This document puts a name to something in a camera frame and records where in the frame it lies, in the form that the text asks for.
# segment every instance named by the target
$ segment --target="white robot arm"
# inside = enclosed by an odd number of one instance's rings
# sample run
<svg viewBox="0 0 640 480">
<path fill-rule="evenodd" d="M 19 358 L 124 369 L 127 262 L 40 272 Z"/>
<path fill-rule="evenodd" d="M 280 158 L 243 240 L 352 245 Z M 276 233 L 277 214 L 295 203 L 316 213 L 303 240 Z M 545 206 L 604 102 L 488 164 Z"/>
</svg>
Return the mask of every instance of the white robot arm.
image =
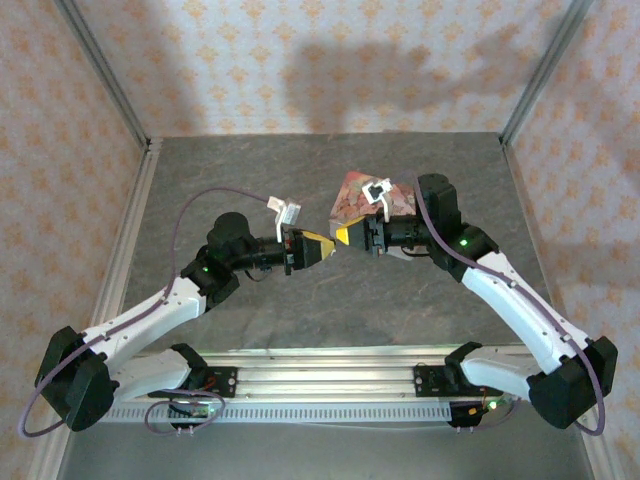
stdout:
<svg viewBox="0 0 640 480">
<path fill-rule="evenodd" d="M 273 207 L 291 209 L 287 205 L 289 202 L 281 202 Z M 292 215 L 287 215 L 286 221 L 291 221 Z M 269 271 L 282 265 L 289 275 L 334 252 L 333 240 L 300 229 L 282 231 L 282 218 L 276 223 L 277 237 L 254 238 L 243 215 L 221 215 L 207 234 L 207 245 L 165 289 L 113 320 L 81 333 L 71 327 L 56 332 L 36 386 L 64 423 L 80 431 L 96 423 L 114 402 L 167 389 L 205 387 L 208 367 L 187 345 L 174 345 L 149 357 L 132 357 L 228 298 L 240 285 L 234 272 L 254 268 Z M 56 369 L 59 373 L 52 376 Z M 232 382 L 228 389 L 233 389 Z M 21 424 L 24 430 L 24 418 Z"/>
<path fill-rule="evenodd" d="M 380 201 L 382 185 L 364 188 L 370 189 L 365 194 L 371 203 Z M 486 233 L 462 222 L 456 190 L 444 175 L 416 179 L 415 197 L 422 216 L 366 215 L 338 229 L 336 237 L 375 256 L 390 247 L 426 247 L 431 260 L 482 298 L 533 356 L 533 361 L 523 360 L 469 342 L 445 360 L 447 385 L 438 384 L 443 376 L 429 375 L 427 367 L 414 370 L 420 382 L 416 392 L 464 385 L 494 388 L 530 401 L 558 428 L 567 428 L 596 403 L 602 410 L 617 360 L 609 339 L 591 340 L 572 325 L 518 275 Z M 436 380 L 425 385 L 425 378 Z"/>
</svg>

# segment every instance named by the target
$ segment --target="black bracket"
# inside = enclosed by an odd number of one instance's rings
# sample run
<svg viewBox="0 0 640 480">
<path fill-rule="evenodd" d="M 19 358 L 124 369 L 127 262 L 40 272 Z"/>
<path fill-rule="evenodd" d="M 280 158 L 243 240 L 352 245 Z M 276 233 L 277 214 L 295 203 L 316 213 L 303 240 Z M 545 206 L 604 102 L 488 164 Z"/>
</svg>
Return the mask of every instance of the black bracket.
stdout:
<svg viewBox="0 0 640 480">
<path fill-rule="evenodd" d="M 36 386 L 66 357 L 84 345 L 82 338 L 82 334 L 71 327 L 64 327 L 51 337 L 36 377 Z M 74 432 L 90 427 L 111 408 L 113 391 L 118 383 L 111 381 L 105 359 L 104 354 L 96 355 L 91 349 L 86 350 L 42 391 L 49 405 Z"/>
<path fill-rule="evenodd" d="M 413 367 L 413 384 L 417 397 L 500 396 L 503 392 L 469 383 L 460 364 L 469 353 L 482 347 L 477 342 L 461 345 L 444 359 L 444 365 L 418 364 Z"/>
<path fill-rule="evenodd" d="M 186 343 L 179 343 L 171 347 L 186 360 L 191 373 L 180 385 L 180 390 L 202 390 L 205 392 L 217 393 L 224 398 L 234 398 L 238 388 L 238 368 L 237 367 L 216 367 L 207 365 L 207 362 Z M 179 393 L 151 392 L 151 398 L 193 398 L 192 395 Z"/>
<path fill-rule="evenodd" d="M 618 360 L 618 349 L 607 337 L 587 341 L 584 349 L 595 370 L 603 396 L 611 392 Z M 556 428 L 567 428 L 596 404 L 595 392 L 587 369 L 580 358 L 567 359 L 559 368 L 545 375 L 527 379 L 531 405 Z"/>
<path fill-rule="evenodd" d="M 413 386 L 416 397 L 499 397 L 500 390 L 489 387 L 477 387 L 469 383 L 452 383 L 446 365 L 418 364 L 413 367 Z"/>
</svg>

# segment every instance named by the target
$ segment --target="metal profile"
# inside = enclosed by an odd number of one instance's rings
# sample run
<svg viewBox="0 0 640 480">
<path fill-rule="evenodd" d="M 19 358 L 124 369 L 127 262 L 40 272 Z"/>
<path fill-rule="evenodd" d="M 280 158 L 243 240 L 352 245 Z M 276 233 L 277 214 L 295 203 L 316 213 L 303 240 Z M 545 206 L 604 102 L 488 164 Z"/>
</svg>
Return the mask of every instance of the metal profile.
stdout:
<svg viewBox="0 0 640 480">
<path fill-rule="evenodd" d="M 203 358 L 209 365 L 238 368 L 235 397 L 227 399 L 228 413 L 218 420 L 223 423 L 444 422 L 451 419 L 450 402 L 471 398 L 416 397 L 413 367 L 443 365 L 455 348 L 257 349 Z M 530 356 L 521 345 L 491 348 Z M 116 405 L 101 422 L 140 423 L 156 400 Z M 166 409 L 152 412 L 154 420 L 170 418 Z"/>
<path fill-rule="evenodd" d="M 115 74 L 111 70 L 109 62 L 107 62 L 107 59 L 102 53 L 98 42 L 80 12 L 75 0 L 54 1 L 60 10 L 60 13 L 69 24 L 71 31 L 78 39 L 80 46 L 89 59 L 89 63 L 91 63 L 91 66 L 109 93 L 111 100 L 113 100 L 113 103 L 120 112 L 120 115 L 122 115 L 131 135 L 133 135 L 133 138 L 140 148 L 145 148 L 147 146 L 148 139 L 144 129 L 142 128 L 142 124 L 133 110 L 133 107 L 129 103 L 127 96 L 124 94 Z"/>
<path fill-rule="evenodd" d="M 513 151 L 513 146 L 511 144 L 506 144 L 502 146 L 502 153 L 504 155 L 505 161 L 509 168 L 513 168 L 516 164 L 515 153 Z M 520 199 L 520 203 L 524 204 L 522 201 L 524 198 L 524 193 L 522 192 L 522 185 L 517 181 L 514 172 L 512 171 L 512 177 L 515 181 L 516 192 L 518 193 L 518 198 Z M 527 228 L 529 230 L 529 235 L 533 242 L 533 248 L 536 252 L 536 256 L 540 258 L 539 252 L 539 244 L 537 239 L 539 235 L 534 234 L 535 230 L 531 223 L 531 219 L 525 215 L 525 222 L 527 224 Z M 546 269 L 540 265 L 542 270 L 542 277 L 544 279 L 545 285 L 550 285 L 547 271 Z M 583 425 L 586 425 L 588 428 L 595 428 L 597 424 L 596 420 L 596 408 L 592 408 L 588 412 L 586 412 L 580 422 Z M 585 451 L 587 454 L 587 458 L 589 460 L 589 464 L 591 465 L 591 470 L 593 472 L 593 478 L 595 480 L 624 480 L 625 474 L 620 463 L 620 458 L 618 457 L 611 441 L 611 430 L 605 429 L 604 434 L 599 437 L 592 437 L 582 432 L 582 442 L 585 447 Z"/>
<path fill-rule="evenodd" d="M 515 139 L 592 3 L 593 0 L 573 0 L 569 5 L 549 48 L 538 63 L 529 84 L 524 89 L 522 97 L 520 97 L 500 135 L 500 143 L 502 145 L 509 145 Z"/>
<path fill-rule="evenodd" d="M 107 273 L 98 294 L 91 326 L 116 316 L 122 306 L 129 278 L 129 265 L 138 238 L 142 214 L 147 203 L 161 145 L 162 139 L 152 140 L 149 149 L 146 149 L 142 154 L 140 168 L 129 194 L 127 208 L 122 216 L 117 240 L 111 252 Z M 46 415 L 46 425 L 51 425 L 55 419 L 55 412 L 50 408 L 48 415 Z M 45 480 L 58 476 L 69 433 L 68 428 L 58 428 L 38 441 L 36 453 L 27 475 L 28 479 Z"/>
</svg>

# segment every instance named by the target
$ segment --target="black joint cover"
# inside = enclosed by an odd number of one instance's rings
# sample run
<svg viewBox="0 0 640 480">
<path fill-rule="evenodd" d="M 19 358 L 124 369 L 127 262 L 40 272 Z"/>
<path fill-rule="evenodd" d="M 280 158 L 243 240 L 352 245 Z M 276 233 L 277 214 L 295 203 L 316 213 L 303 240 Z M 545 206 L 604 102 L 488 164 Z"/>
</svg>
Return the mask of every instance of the black joint cover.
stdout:
<svg viewBox="0 0 640 480">
<path fill-rule="evenodd" d="M 480 347 L 482 347 L 481 343 L 467 342 L 444 357 L 444 364 L 447 367 L 448 371 L 447 377 L 450 381 L 460 383 L 466 387 L 469 386 L 469 381 L 462 373 L 462 367 L 460 366 L 460 364 L 467 355 Z"/>
<path fill-rule="evenodd" d="M 35 384 L 84 345 L 71 327 L 58 330 L 45 352 Z M 74 432 L 95 424 L 113 403 L 113 385 L 104 360 L 91 350 L 73 360 L 47 385 L 42 396 Z"/>
<path fill-rule="evenodd" d="M 206 367 L 207 362 L 204 361 L 198 352 L 191 348 L 186 343 L 176 343 L 171 345 L 171 350 L 178 352 L 187 361 L 189 368 Z"/>
<path fill-rule="evenodd" d="M 462 214 L 458 210 L 456 189 L 449 179 L 439 173 L 429 173 L 418 178 L 422 198 L 440 236 L 448 241 L 451 234 L 462 225 Z"/>
<path fill-rule="evenodd" d="M 198 252 L 198 256 L 181 272 L 182 278 L 189 278 L 200 290 L 198 293 L 207 297 L 206 311 L 211 310 L 226 300 L 238 287 L 240 282 L 235 273 L 222 263 L 207 258 Z"/>
<path fill-rule="evenodd" d="M 601 337 L 587 345 L 584 353 L 596 372 L 603 396 L 607 396 L 613 385 L 618 349 L 607 337 Z M 527 382 L 531 404 L 556 428 L 567 428 L 596 404 L 587 369 L 577 356 L 549 375 L 539 373 Z"/>
</svg>

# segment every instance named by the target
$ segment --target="wallpaper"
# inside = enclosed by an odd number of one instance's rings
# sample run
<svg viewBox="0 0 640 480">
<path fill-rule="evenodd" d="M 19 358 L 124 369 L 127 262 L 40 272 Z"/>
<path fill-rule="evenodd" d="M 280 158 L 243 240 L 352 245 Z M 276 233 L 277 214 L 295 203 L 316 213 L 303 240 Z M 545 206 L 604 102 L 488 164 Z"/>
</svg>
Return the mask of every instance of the wallpaper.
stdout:
<svg viewBox="0 0 640 480">
<path fill-rule="evenodd" d="M 150 136 L 499 131 L 568 0 L 80 0 Z"/>
<path fill-rule="evenodd" d="M 640 478 L 640 10 L 600 1 L 515 142 L 552 298 L 618 346 L 607 435 Z"/>
<path fill-rule="evenodd" d="M 20 479 L 18 416 L 50 336 L 89 322 L 140 151 L 51 0 L 4 0 L 0 31 L 0 476 Z"/>
</svg>

